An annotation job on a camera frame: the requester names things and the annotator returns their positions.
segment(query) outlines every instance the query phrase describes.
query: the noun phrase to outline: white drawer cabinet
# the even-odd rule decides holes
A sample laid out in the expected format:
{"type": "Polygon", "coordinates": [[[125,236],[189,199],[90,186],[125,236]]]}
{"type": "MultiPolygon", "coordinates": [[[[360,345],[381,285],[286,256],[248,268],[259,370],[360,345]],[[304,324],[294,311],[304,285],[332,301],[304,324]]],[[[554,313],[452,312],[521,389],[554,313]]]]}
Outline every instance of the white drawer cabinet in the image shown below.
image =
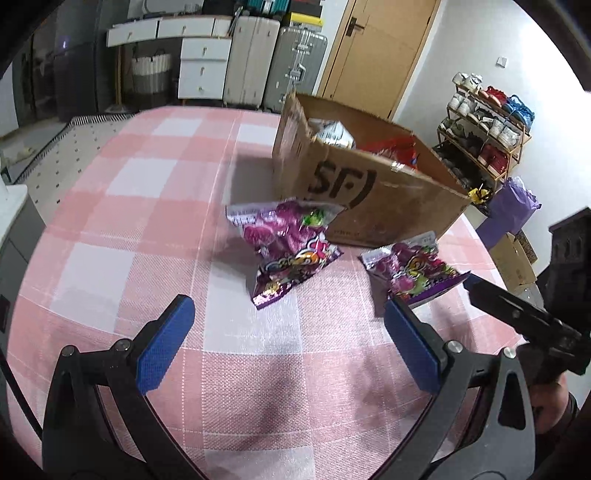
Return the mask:
{"type": "Polygon", "coordinates": [[[232,17],[222,17],[216,18],[215,23],[213,24],[213,33],[212,37],[227,37],[228,31],[230,30],[230,25],[232,24],[232,17]]]}
{"type": "Polygon", "coordinates": [[[183,60],[178,79],[178,98],[221,100],[228,62],[223,60],[183,60]]]}
{"type": "Polygon", "coordinates": [[[181,60],[225,60],[230,56],[231,38],[185,38],[181,60]]]}
{"type": "Polygon", "coordinates": [[[160,21],[158,38],[211,37],[214,21],[213,17],[165,18],[160,21]]]}
{"type": "Polygon", "coordinates": [[[158,18],[119,25],[107,32],[107,47],[125,43],[153,40],[158,30],[158,18]]]}

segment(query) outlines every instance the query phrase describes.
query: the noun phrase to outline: cardboard box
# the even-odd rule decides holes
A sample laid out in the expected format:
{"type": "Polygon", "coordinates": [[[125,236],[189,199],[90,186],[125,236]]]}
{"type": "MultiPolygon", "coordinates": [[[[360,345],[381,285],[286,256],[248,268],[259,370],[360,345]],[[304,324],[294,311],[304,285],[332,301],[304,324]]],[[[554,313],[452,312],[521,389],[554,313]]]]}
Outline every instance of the cardboard box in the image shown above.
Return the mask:
{"type": "Polygon", "coordinates": [[[346,206],[330,224],[329,240],[381,247],[431,230],[439,238],[469,205],[456,178],[420,140],[416,171],[313,141],[309,118],[342,122],[357,145],[412,132],[332,100],[299,93],[287,98],[273,148],[276,195],[346,206]]]}
{"type": "Polygon", "coordinates": [[[510,233],[506,233],[489,253],[508,292],[519,295],[527,285],[535,283],[537,278],[525,251],[510,233]]]}

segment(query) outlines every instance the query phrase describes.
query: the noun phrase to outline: white wall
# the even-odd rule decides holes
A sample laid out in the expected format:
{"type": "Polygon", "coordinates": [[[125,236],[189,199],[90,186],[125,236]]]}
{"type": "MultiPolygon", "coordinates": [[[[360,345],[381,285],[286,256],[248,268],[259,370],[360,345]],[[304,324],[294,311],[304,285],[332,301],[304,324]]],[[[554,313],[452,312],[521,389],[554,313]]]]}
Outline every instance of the white wall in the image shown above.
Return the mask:
{"type": "MultiPolygon", "coordinates": [[[[143,3],[144,0],[131,0],[127,18],[141,17],[143,3]]],[[[176,13],[184,11],[185,4],[203,5],[203,0],[148,0],[147,7],[151,12],[176,13]]]]}
{"type": "Polygon", "coordinates": [[[314,85],[314,94],[318,92],[320,81],[322,80],[322,75],[324,73],[324,68],[326,67],[326,62],[329,59],[330,49],[335,43],[336,33],[339,29],[340,21],[343,19],[343,13],[345,13],[346,7],[347,0],[324,0],[322,2],[321,18],[324,21],[322,34],[327,38],[328,45],[326,46],[326,53],[324,54],[322,65],[320,66],[320,73],[318,74],[316,85],[314,85]]]}
{"type": "Polygon", "coordinates": [[[535,112],[532,140],[514,170],[537,195],[542,209],[524,227],[539,260],[550,261],[548,227],[591,205],[591,94],[586,93],[555,45],[512,0],[448,0],[433,45],[408,94],[398,123],[429,145],[446,115],[458,71],[483,76],[535,112]],[[498,57],[508,59],[505,69],[498,57]]]}
{"type": "Polygon", "coordinates": [[[18,128],[12,93],[12,63],[0,79],[0,137],[18,128]]]}

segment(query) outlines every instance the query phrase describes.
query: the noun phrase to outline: gray suitcase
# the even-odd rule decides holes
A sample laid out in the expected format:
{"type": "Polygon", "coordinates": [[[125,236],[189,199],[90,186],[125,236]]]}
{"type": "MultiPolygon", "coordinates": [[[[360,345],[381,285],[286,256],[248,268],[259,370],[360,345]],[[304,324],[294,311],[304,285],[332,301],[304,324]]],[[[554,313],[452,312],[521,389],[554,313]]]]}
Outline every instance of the gray suitcase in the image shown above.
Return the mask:
{"type": "Polygon", "coordinates": [[[294,27],[280,29],[263,106],[281,113],[285,98],[292,90],[312,93],[326,46],[324,35],[294,27]]]}

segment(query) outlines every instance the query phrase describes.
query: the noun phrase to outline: purple snack bag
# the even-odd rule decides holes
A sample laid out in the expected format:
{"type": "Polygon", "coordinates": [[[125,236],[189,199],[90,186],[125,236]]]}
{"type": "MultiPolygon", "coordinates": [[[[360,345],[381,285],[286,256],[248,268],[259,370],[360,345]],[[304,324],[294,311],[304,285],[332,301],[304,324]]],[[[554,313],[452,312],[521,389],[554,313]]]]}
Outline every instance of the purple snack bag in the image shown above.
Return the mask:
{"type": "Polygon", "coordinates": [[[366,270],[381,279],[389,295],[418,307],[443,295],[468,278],[439,257],[435,232],[427,232],[361,254],[366,270]]]}
{"type": "Polygon", "coordinates": [[[342,255],[324,233],[343,209],[330,203],[300,200],[226,208],[226,217],[259,258],[252,294],[257,310],[281,299],[342,255]]]}

